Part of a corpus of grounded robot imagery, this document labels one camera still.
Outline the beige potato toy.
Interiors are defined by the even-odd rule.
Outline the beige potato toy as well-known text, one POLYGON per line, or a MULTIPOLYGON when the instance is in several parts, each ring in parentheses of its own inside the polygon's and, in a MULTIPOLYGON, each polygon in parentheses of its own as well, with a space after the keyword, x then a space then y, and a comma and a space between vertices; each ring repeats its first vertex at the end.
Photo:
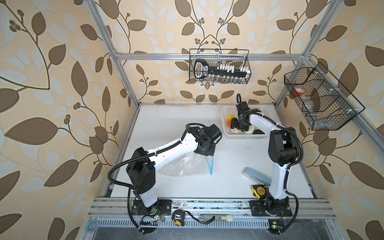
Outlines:
POLYGON ((234 129, 232 130, 232 132, 233 132, 234 134, 245 134, 247 131, 243 131, 243 130, 239 130, 239 129, 237 129, 237 128, 234 128, 234 129))

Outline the clear zip bag blue zipper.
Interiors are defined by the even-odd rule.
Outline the clear zip bag blue zipper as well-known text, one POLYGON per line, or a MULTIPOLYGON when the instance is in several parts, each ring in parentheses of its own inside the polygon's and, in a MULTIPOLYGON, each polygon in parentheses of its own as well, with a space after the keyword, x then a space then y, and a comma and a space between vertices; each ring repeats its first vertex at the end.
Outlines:
POLYGON ((187 153, 165 164, 158 173, 168 177, 190 177, 213 174, 214 157, 187 153))

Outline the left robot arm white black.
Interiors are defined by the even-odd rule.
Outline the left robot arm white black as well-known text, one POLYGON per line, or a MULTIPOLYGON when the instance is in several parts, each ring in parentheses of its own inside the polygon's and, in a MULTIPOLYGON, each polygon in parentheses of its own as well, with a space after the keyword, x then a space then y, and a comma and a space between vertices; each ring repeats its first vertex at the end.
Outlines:
POLYGON ((146 208, 154 208, 159 201, 154 190, 156 172, 188 153, 212 157, 222 137, 221 130, 215 124, 209 127, 198 123, 187 124, 180 138, 164 146, 151 150, 136 149, 131 159, 110 169, 108 180, 114 185, 129 188, 146 208), (127 166, 126 172, 131 180, 130 184, 113 178, 114 172, 123 166, 127 166))

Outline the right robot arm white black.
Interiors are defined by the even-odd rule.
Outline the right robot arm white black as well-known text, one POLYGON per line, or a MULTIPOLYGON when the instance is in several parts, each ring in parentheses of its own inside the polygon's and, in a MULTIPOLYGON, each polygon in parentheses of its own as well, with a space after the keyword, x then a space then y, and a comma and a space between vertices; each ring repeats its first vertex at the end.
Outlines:
POLYGON ((272 182, 266 196, 266 208, 272 212, 287 206, 289 196, 295 197, 287 190, 291 167, 299 164, 304 156, 303 146, 295 129, 281 126, 260 110, 250 109, 242 100, 237 100, 236 108, 238 116, 231 119, 231 129, 246 132, 251 126, 255 126, 269 137, 268 154, 274 166, 272 182))

